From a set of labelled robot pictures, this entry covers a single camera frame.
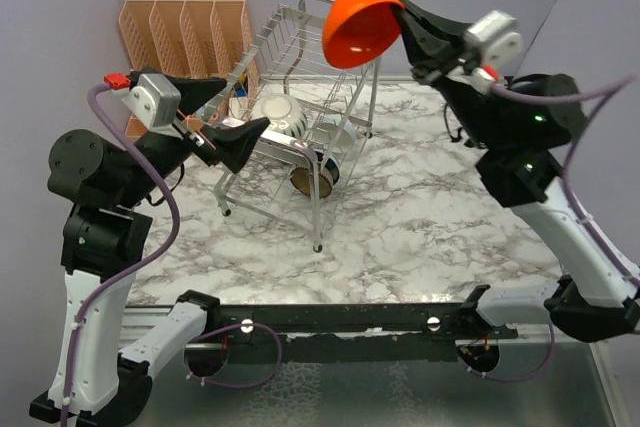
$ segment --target cable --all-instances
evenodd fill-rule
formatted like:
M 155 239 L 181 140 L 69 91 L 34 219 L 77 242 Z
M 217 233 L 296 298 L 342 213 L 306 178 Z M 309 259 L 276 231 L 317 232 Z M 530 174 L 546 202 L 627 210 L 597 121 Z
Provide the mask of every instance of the cable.
M 613 251 L 613 249 L 609 247 L 609 244 L 607 243 L 606 240 L 604 240 L 604 237 L 602 237 L 602 235 L 600 235 L 600 233 L 596 230 L 596 228 L 593 225 L 591 225 L 590 217 L 582 209 L 578 199 L 573 193 L 573 189 L 571 188 L 571 180 L 569 177 L 569 170 L 570 170 L 571 163 L 573 162 L 573 157 L 575 155 L 576 149 L 578 148 L 578 145 L 580 145 L 580 142 L 582 141 L 582 138 L 584 137 L 585 132 L 591 126 L 591 123 L 593 122 L 593 120 L 596 118 L 596 116 L 600 113 L 602 108 L 607 104 L 607 102 L 609 102 L 609 100 L 614 95 L 616 95 L 624 87 L 626 87 L 628 84 L 630 84 L 631 82 L 637 79 L 638 79 L 637 75 L 629 75 L 618 80 L 617 82 L 614 82 L 600 89 L 596 89 L 592 92 L 588 92 L 584 94 L 563 95 L 558 97 L 537 97 L 534 95 L 519 94 L 517 92 L 512 92 L 498 84 L 493 84 L 491 87 L 491 91 L 494 94 L 504 97 L 508 100 L 512 100 L 514 102 L 532 104 L 532 105 L 571 104 L 575 102 L 584 102 L 586 100 L 592 100 L 598 97 L 602 97 L 602 99 L 598 102 L 598 104 L 595 106 L 593 111 L 587 117 L 587 122 L 585 124 L 584 129 L 582 129 L 582 132 L 578 134 L 576 139 L 571 143 L 571 146 L 569 147 L 569 153 L 567 154 L 567 158 L 565 160 L 565 164 L 562 172 L 562 189 L 564 190 L 564 193 L 567 196 L 569 205 L 578 216 L 578 220 L 582 225 L 584 225 L 584 228 L 587 230 L 587 232 L 589 233 L 591 238 L 594 240 L 594 242 L 598 245 L 598 247 L 600 247 L 600 249 L 604 252 L 604 254 L 615 266 L 615 268 L 626 279 L 628 279 L 629 282 L 631 282 L 635 287 L 640 288 L 640 279 L 637 279 L 636 277 L 633 276 L 633 274 L 631 274 L 629 269 L 627 269 L 625 265 L 620 261 L 620 259 L 618 258 L 617 254 Z
M 276 374 L 278 373 L 278 371 L 280 370 L 280 367 L 282 366 L 282 342 L 280 342 L 280 338 L 278 337 L 278 334 L 276 333 L 276 331 L 273 330 L 268 325 L 257 324 L 257 323 L 252 323 L 252 324 L 234 324 L 234 325 L 229 325 L 227 327 L 222 327 L 222 328 L 217 329 L 217 330 L 213 330 L 213 331 L 208 332 L 208 333 L 206 333 L 204 335 L 196 337 L 193 340 L 194 341 L 205 340 L 205 339 L 208 339 L 210 337 L 215 337 L 216 335 L 224 334 L 225 332 L 229 332 L 230 330 L 235 330 L 235 329 L 239 329 L 239 328 L 242 328 L 242 327 L 248 327 L 248 326 L 258 327 L 259 329 L 266 330 L 267 332 L 269 332 L 273 336 L 273 338 L 276 341 L 276 346 L 278 348 L 278 357 L 276 359 L 276 363 L 273 366 L 273 369 L 271 369 L 271 372 L 269 372 L 269 375 L 267 375 L 264 379 L 258 380 L 256 382 L 251 382 L 251 383 L 248 383 L 248 384 L 233 384 L 233 383 L 228 383 L 228 382 L 221 382 L 219 380 L 212 380 L 212 379 L 207 378 L 207 377 L 198 377 L 198 376 L 194 375 L 193 372 L 191 371 L 191 367 L 189 366 L 189 361 L 187 360 L 187 358 L 185 356 L 184 366 L 187 369 L 187 372 L 189 372 L 189 374 L 187 375 L 187 380 L 193 377 L 193 378 L 198 379 L 202 385 L 209 384 L 209 385 L 217 385 L 218 387 L 225 387 L 227 389 L 243 390 L 243 389 L 253 389 L 254 387 L 260 387 L 261 385 L 264 385 L 267 382 L 269 382 L 271 379 L 273 379 L 276 376 Z
M 176 184 L 173 187 L 171 187 L 171 192 L 173 192 L 178 188 L 178 186 L 180 185 L 180 182 L 182 182 L 186 173 L 187 173 L 187 169 L 184 166 L 184 162 L 183 162 L 182 164 L 180 164 L 180 175 L 178 176 L 178 180 L 176 181 Z M 151 197 L 151 194 L 149 194 L 145 197 L 145 200 L 149 202 L 149 205 L 151 207 L 158 207 L 164 203 L 164 196 L 161 195 L 160 198 L 154 202 L 153 198 Z
M 481 377 L 485 380 L 491 380 L 493 382 L 501 382 L 503 384 L 511 384 L 514 382 L 524 382 L 527 380 L 531 380 L 534 377 L 536 377 L 538 374 L 542 373 L 543 370 L 545 370 L 547 367 L 549 367 L 549 364 L 551 364 L 551 360 L 553 359 L 553 355 L 555 354 L 555 350 L 556 350 L 556 333 L 553 330 L 553 325 L 549 324 L 549 336 L 551 338 L 550 343 L 549 343 L 549 352 L 547 353 L 547 357 L 544 359 L 544 361 L 542 362 L 542 364 L 540 364 L 538 366 L 537 369 L 535 369 L 532 372 L 529 372 L 527 375 L 523 375 L 521 377 L 511 377 L 511 378 L 502 378 L 502 377 L 495 377 L 491 374 L 488 374 L 486 372 L 479 372 L 475 369 L 473 369 L 472 367 L 470 367 L 469 365 L 467 365 L 465 363 L 464 360 L 462 360 L 462 357 L 460 357 L 460 354 L 458 354 L 458 360 L 464 364 L 467 367 L 467 372 L 469 372 L 470 374 L 475 375 L 476 377 Z
M 463 347 L 471 347 L 472 345 L 476 345 L 481 340 L 485 341 L 485 347 L 486 347 L 487 346 L 487 342 L 489 342 L 489 336 L 490 335 L 491 335 L 491 332 L 489 332 L 487 335 L 483 335 L 482 337 L 478 337 L 476 340 L 474 340 L 470 344 L 464 345 Z
M 445 102 L 444 109 L 442 109 L 442 117 L 444 118 L 444 126 L 447 129 L 447 134 L 449 134 L 449 138 L 451 142 L 457 144 L 462 140 L 462 131 L 464 130 L 462 127 L 458 127 L 458 134 L 456 137 L 451 133 L 451 127 L 449 127 L 449 119 L 447 118 L 447 110 L 449 109 L 449 102 Z
M 149 254 L 144 259 L 136 262 L 131 267 L 123 270 L 119 274 L 114 275 L 106 282 L 100 285 L 96 290 L 91 292 L 89 296 L 84 300 L 78 312 L 74 318 L 75 325 L 77 326 L 74 330 L 71 331 L 71 335 L 69 337 L 69 348 L 67 350 L 67 362 L 64 373 L 64 384 L 62 389 L 62 407 L 60 409 L 60 427 L 67 427 L 67 420 L 69 418 L 69 404 L 71 402 L 71 391 L 73 388 L 73 374 L 75 370 L 75 360 L 78 349 L 78 337 L 80 334 L 80 329 L 82 329 L 85 323 L 85 315 L 87 311 L 91 308 L 92 304 L 96 301 L 96 299 L 102 295 L 109 287 L 119 282 L 120 280 L 130 276 L 136 271 L 140 270 L 145 265 L 153 262 L 162 254 L 164 254 L 171 244 L 176 240 L 178 236 L 178 231 L 180 230 L 180 211 L 178 210 L 178 204 L 176 203 L 169 186 L 164 181 L 162 176 L 158 173 L 158 171 L 151 165 L 151 163 L 147 160 L 147 158 L 138 150 L 138 148 L 131 142 L 127 137 L 120 132 L 120 129 L 117 125 L 113 123 L 113 121 L 109 118 L 109 116 L 105 113 L 105 111 L 100 107 L 98 103 L 97 96 L 102 92 L 107 92 L 110 90 L 110 87 L 106 84 L 99 84 L 93 87 L 87 93 L 87 102 L 89 103 L 89 107 L 93 113 L 98 117 L 100 122 L 104 124 L 104 126 L 111 132 L 111 134 L 118 140 L 118 142 L 129 152 L 131 157 L 133 157 L 139 164 L 140 167 L 144 169 L 144 171 L 151 177 L 153 182 L 156 184 L 158 189 L 162 192 L 162 195 L 167 201 L 169 205 L 169 210 L 171 211 L 171 232 L 169 236 L 164 241 L 164 243 L 158 247 L 154 252 Z

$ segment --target white bowl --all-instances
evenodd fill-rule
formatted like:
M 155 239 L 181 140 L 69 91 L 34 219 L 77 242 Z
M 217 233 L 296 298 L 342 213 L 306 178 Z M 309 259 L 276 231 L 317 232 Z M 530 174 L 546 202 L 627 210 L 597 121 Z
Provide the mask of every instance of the white bowl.
M 250 119 L 267 117 L 271 121 L 269 130 L 300 139 L 307 131 L 307 116 L 295 97 L 270 94 L 258 99 L 251 111 Z
M 339 114 L 325 115 L 322 122 L 316 125 L 315 131 L 313 132 L 313 140 L 319 144 L 328 146 L 333 138 L 338 135 L 338 126 L 341 120 L 342 116 Z M 340 134 L 336 142 L 335 152 L 339 154 L 349 152 L 356 143 L 356 137 L 356 128 L 347 120 L 344 124 L 344 131 Z

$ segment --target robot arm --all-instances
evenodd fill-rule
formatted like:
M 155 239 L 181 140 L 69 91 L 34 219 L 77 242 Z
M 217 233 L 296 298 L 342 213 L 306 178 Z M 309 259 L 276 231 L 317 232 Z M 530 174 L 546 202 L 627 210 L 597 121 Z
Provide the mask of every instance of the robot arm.
M 553 323 L 578 340 L 593 342 L 634 330 L 640 319 L 638 288 L 588 232 L 571 207 L 562 168 L 549 149 L 569 143 L 586 125 L 579 102 L 533 105 L 496 95 L 494 69 L 521 51 L 514 18 L 494 11 L 475 24 L 425 12 L 408 0 L 393 6 L 412 75 L 438 90 L 467 134 L 487 147 L 476 168 L 489 193 L 536 231 L 568 275 L 559 283 L 488 289 L 478 313 L 491 325 Z M 579 91 L 560 74 L 513 90 L 533 96 Z M 632 277 L 640 273 L 588 217 L 592 229 Z
M 225 87 L 222 79 L 174 79 L 149 71 L 105 80 L 149 129 L 135 145 L 162 178 L 191 154 L 206 165 L 223 163 L 238 172 L 269 126 L 268 119 L 257 119 L 233 129 L 187 129 L 182 120 Z M 197 296 L 180 300 L 151 336 L 114 355 L 135 280 L 131 274 L 104 290 L 78 326 L 78 312 L 93 292 L 142 258 L 151 218 L 132 209 L 155 183 L 129 152 L 87 130 L 62 135 L 49 166 L 49 190 L 74 203 L 63 231 L 67 311 L 57 373 L 50 389 L 32 403 L 31 415 L 53 423 L 66 408 L 78 416 L 78 426 L 127 425 L 144 406 L 157 373 L 203 332 L 207 306 Z M 79 327 L 75 355 L 69 354 Z M 75 368 L 71 395 L 65 396 L 68 354 Z

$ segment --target marble surface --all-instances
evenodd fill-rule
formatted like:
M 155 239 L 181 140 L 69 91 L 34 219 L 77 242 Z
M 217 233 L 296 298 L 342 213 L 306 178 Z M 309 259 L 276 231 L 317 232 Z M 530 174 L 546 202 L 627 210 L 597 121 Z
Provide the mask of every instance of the marble surface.
M 360 115 L 369 95 L 365 88 Z M 449 301 L 479 283 L 557 278 L 558 262 L 538 236 L 484 191 L 473 167 L 482 152 L 449 141 L 442 105 L 427 87 L 379 87 L 374 137 L 349 184 L 329 197 L 336 205 L 322 253 L 304 232 L 246 209 L 223 217 L 213 195 L 221 170 L 190 159 L 175 191 L 179 238 L 138 274 L 130 302 L 169 304 L 188 289 L 226 303 Z M 247 198 L 273 193 L 265 186 L 290 188 L 283 175 L 281 166 L 252 162 L 236 185 Z M 167 236 L 170 216 L 166 205 L 140 211 L 154 217 L 149 252 Z

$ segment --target dish rack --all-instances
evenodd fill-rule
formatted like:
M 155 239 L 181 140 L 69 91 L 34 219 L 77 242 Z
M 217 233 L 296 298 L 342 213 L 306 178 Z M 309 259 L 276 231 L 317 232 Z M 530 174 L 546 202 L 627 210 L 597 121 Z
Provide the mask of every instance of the dish rack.
M 376 101 L 380 58 L 355 69 L 331 67 L 322 53 L 324 18 L 309 14 L 306 1 L 298 9 L 280 5 L 267 24 L 256 35 L 250 48 L 228 75 L 226 88 L 205 104 L 201 118 L 208 119 L 234 95 L 234 84 L 252 65 L 261 73 L 259 86 L 249 91 L 244 112 L 231 109 L 228 116 L 215 123 L 227 127 L 242 125 L 251 106 L 262 96 L 279 93 L 296 98 L 309 116 L 309 130 L 296 139 L 267 130 L 260 138 L 252 161 L 237 175 L 225 170 L 214 188 L 214 194 L 224 216 L 231 214 L 229 204 L 249 209 L 281 222 L 296 231 L 303 231 L 313 240 L 313 249 L 322 250 L 324 232 L 331 225 L 351 176 L 371 137 Z M 317 0 L 332 3 L 334 0 Z M 371 88 L 368 105 L 358 102 L 365 85 Z M 314 133 L 326 115 L 339 115 L 340 123 L 331 142 L 320 145 Z M 354 147 L 347 153 L 336 151 L 336 142 L 349 121 L 357 130 Z M 320 198 L 320 173 L 330 159 L 340 170 L 339 187 L 334 194 Z M 310 195 L 304 196 L 290 184 L 289 174 L 297 167 L 309 172 Z

